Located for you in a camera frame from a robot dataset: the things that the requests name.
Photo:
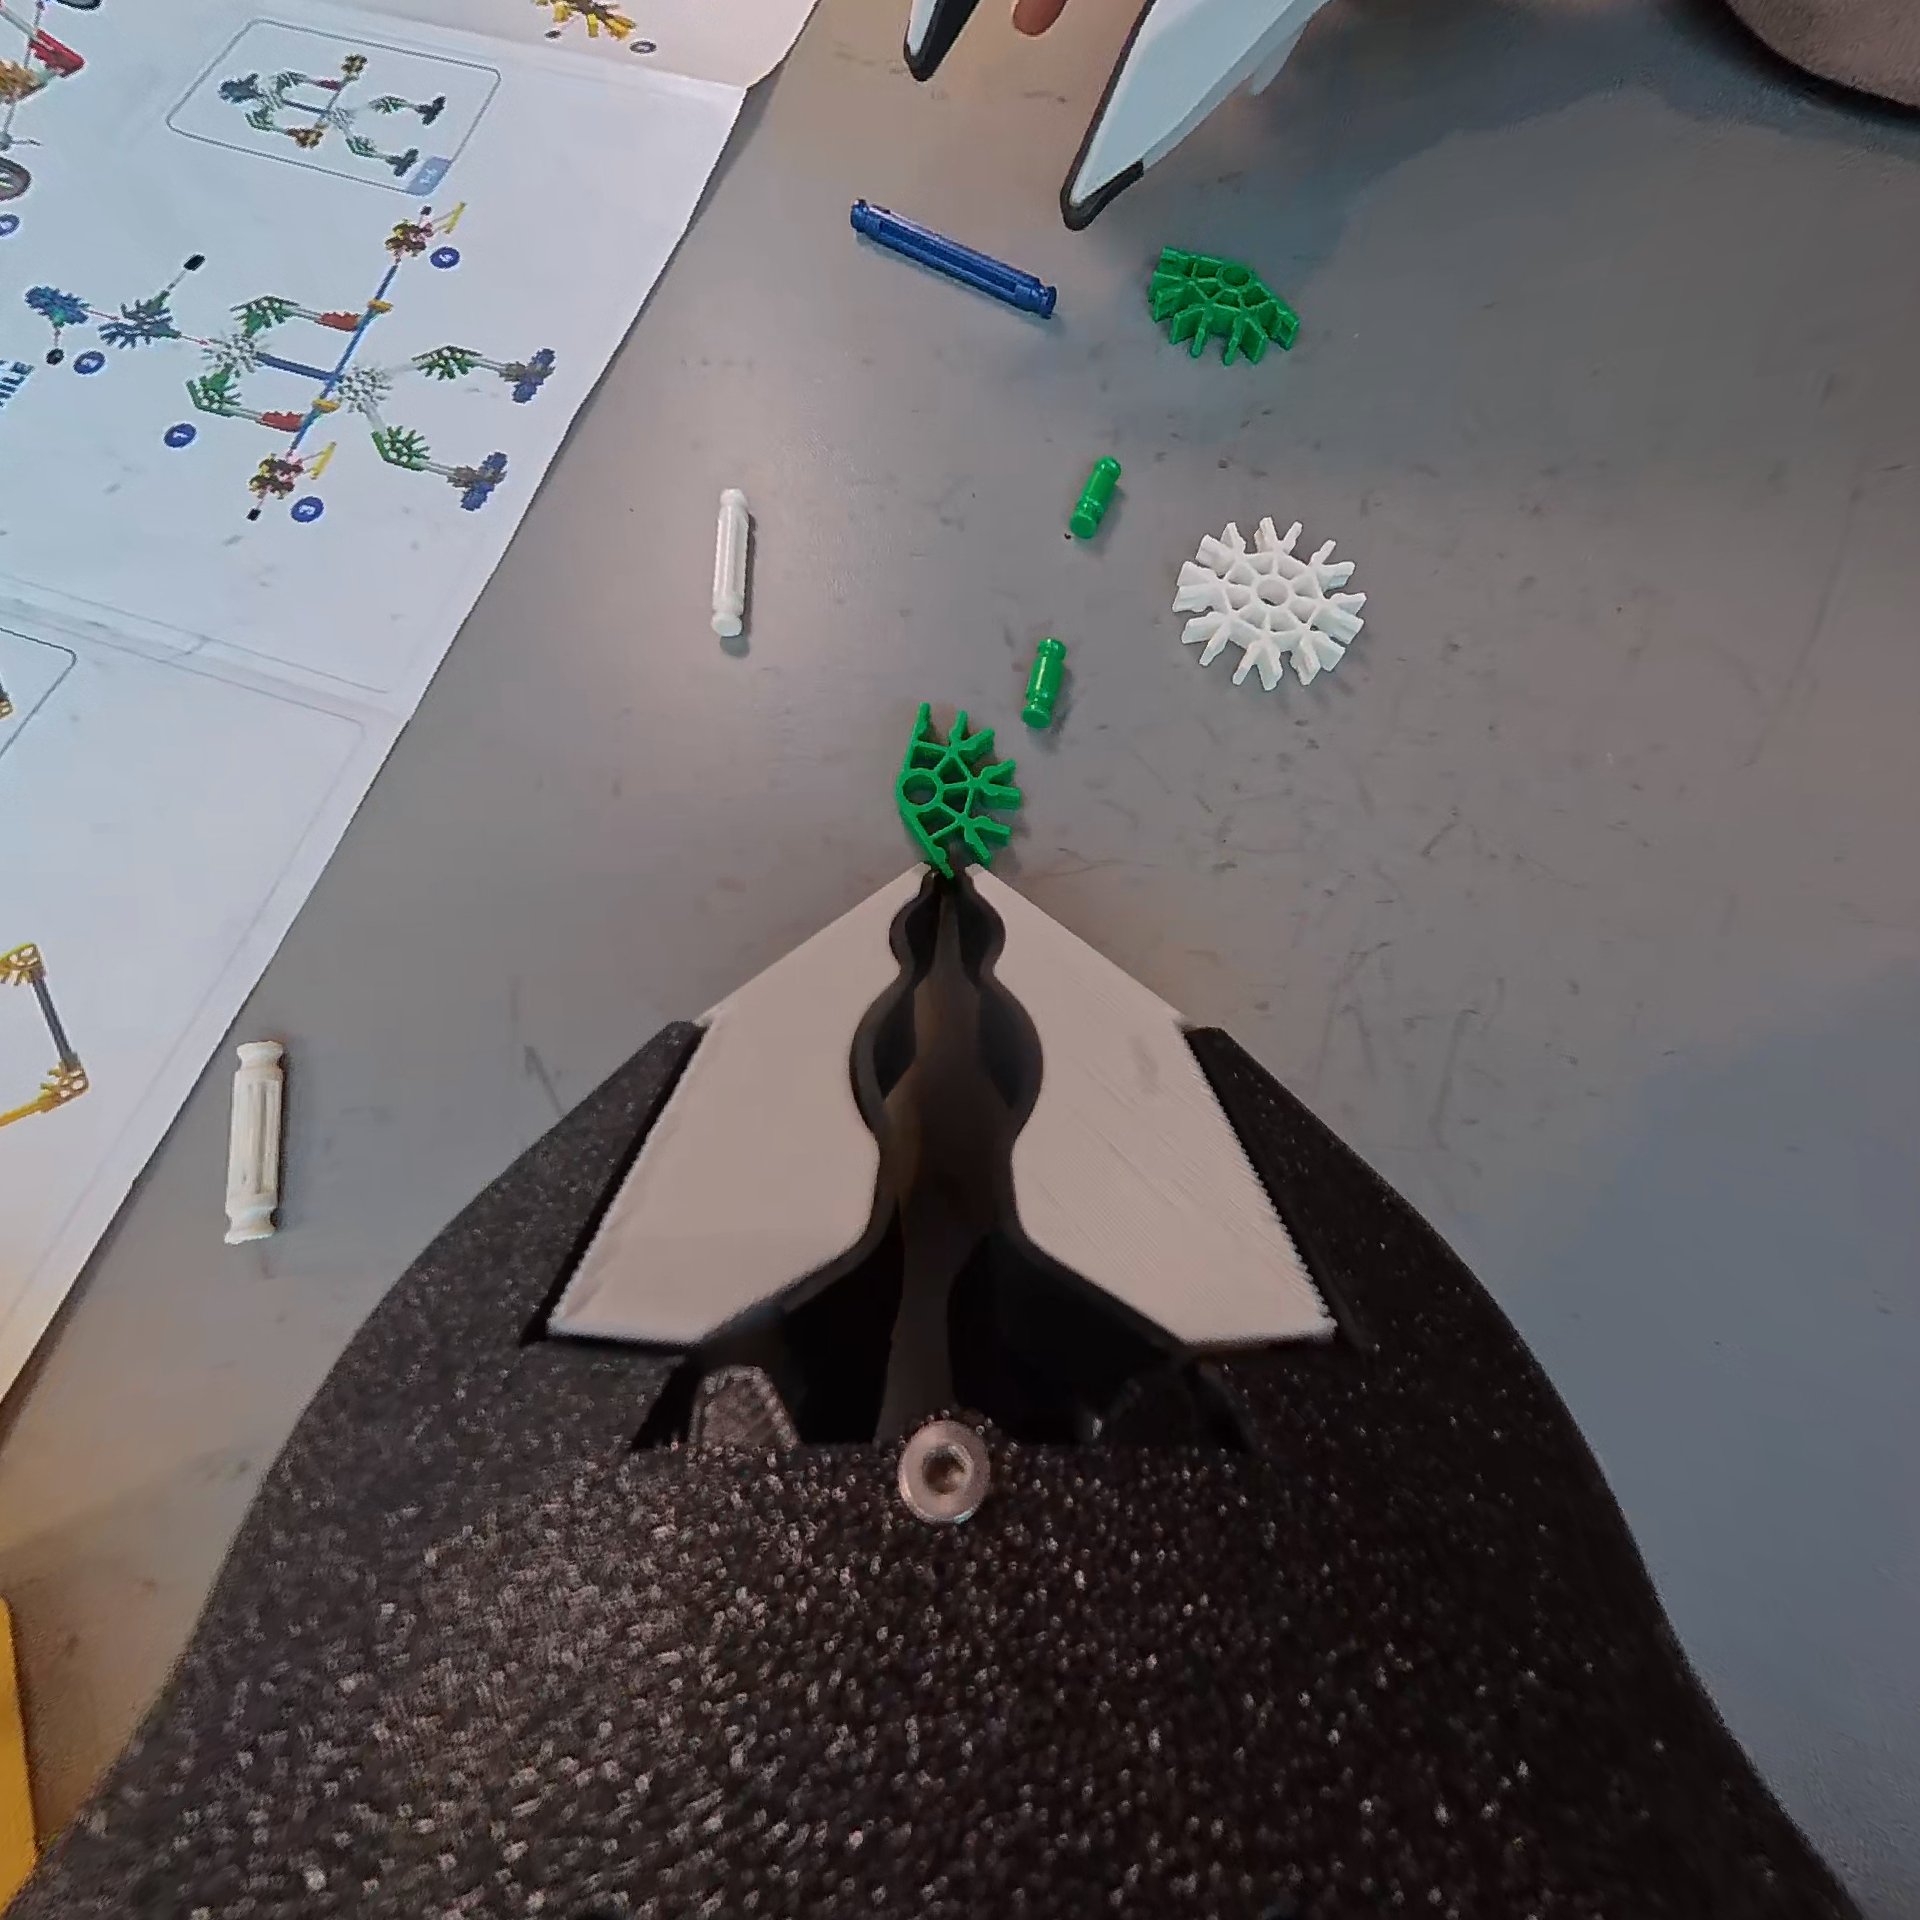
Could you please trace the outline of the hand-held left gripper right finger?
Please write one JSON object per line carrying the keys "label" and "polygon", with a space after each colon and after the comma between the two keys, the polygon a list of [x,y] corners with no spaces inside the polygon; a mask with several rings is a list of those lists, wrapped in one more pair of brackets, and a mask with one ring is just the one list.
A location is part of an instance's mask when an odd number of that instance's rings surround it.
{"label": "hand-held left gripper right finger", "polygon": [[1002,881],[960,881],[970,1411],[1236,1411],[1222,1356],[1335,1316],[1187,1021]]}

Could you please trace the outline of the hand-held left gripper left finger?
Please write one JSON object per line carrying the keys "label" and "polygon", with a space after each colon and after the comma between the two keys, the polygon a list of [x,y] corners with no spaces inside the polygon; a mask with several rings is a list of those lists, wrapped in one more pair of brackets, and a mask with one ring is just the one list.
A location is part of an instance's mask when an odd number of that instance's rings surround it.
{"label": "hand-held left gripper left finger", "polygon": [[939,923],[905,873],[698,1021],[692,1051],[585,1237],[550,1336],[763,1367],[787,1411],[881,1411],[899,1316],[874,1028]]}

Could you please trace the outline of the green toy connector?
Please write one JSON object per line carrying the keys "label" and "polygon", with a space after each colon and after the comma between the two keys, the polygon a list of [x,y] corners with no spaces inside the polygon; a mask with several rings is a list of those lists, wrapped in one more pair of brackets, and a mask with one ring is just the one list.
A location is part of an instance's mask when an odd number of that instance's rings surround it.
{"label": "green toy connector", "polygon": [[894,801],[925,864],[953,881],[966,863],[988,868],[1013,842],[1011,816],[1021,792],[1013,760],[997,754],[991,726],[977,729],[959,709],[939,733],[924,701],[899,760]]}
{"label": "green toy connector", "polygon": [[1173,247],[1148,276],[1146,316],[1170,344],[1187,344],[1188,358],[1219,344],[1225,367],[1287,350],[1299,332],[1297,313],[1247,264]]}

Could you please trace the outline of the blue toy rod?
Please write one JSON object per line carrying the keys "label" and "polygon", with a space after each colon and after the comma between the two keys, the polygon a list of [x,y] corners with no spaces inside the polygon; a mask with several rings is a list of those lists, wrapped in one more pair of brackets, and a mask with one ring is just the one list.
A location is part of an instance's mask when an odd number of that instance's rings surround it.
{"label": "blue toy rod", "polygon": [[849,209],[850,229],[894,256],[928,269],[947,279],[986,294],[1008,307],[1051,320],[1056,287],[1015,269],[991,255],[981,255],[937,230],[914,224],[885,206],[852,199]]}

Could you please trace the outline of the white snowflake toy connector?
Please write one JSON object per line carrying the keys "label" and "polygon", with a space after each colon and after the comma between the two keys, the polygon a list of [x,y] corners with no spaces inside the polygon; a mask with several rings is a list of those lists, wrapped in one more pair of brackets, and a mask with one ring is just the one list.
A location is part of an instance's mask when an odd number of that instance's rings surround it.
{"label": "white snowflake toy connector", "polygon": [[1170,608],[1187,615],[1181,645],[1200,648],[1200,665],[1234,647],[1234,683],[1256,674],[1264,692],[1279,692],[1286,674],[1310,683],[1348,653],[1364,594],[1348,589],[1354,564],[1335,561],[1335,540],[1301,558],[1301,532],[1295,522],[1279,534],[1261,517],[1243,540],[1228,522],[1181,564]]}

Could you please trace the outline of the yellow bin with toy pieces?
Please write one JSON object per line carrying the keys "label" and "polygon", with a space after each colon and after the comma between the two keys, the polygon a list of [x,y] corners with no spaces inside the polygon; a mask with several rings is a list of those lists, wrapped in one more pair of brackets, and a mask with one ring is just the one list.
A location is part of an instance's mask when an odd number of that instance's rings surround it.
{"label": "yellow bin with toy pieces", "polygon": [[12,1608],[0,1606],[0,1791],[2,1791],[2,1909],[30,1878],[38,1860],[35,1800],[26,1743],[26,1717],[19,1692]]}

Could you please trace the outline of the person's right forearm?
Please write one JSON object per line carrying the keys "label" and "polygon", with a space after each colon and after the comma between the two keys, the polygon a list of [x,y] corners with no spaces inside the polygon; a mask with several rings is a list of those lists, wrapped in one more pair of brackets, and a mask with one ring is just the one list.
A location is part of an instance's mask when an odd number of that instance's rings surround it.
{"label": "person's right forearm", "polygon": [[1797,74],[1917,109],[1917,3],[1724,3]]}

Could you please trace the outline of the grey desk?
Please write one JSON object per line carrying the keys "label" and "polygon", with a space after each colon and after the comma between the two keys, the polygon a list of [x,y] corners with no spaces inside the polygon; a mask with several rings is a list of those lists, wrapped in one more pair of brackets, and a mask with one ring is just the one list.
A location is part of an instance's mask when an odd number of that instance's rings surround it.
{"label": "grey desk", "polygon": [[[820,5],[749,96],[7,1405],[41,1841],[381,1291],[662,1023],[899,875],[931,701],[1020,763],[999,873],[1498,1297],[1727,1722],[1861,1909],[1914,1916],[1914,119],[1713,5],[1336,5],[1071,235],[1129,20],[981,7],[917,85],[899,5]],[[1249,265],[1295,345],[1170,344],[1167,247]],[[1170,608],[1261,517],[1364,594],[1279,692]],[[1029,730],[1040,636],[1066,683]],[[227,1246],[254,1042],[280,1205]]]}

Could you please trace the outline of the toy instruction poster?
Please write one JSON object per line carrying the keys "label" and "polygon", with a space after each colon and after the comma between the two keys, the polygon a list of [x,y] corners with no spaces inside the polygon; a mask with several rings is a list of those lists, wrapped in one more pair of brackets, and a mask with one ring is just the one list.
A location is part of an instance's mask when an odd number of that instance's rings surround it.
{"label": "toy instruction poster", "polygon": [[4,1386],[810,12],[4,5]]}

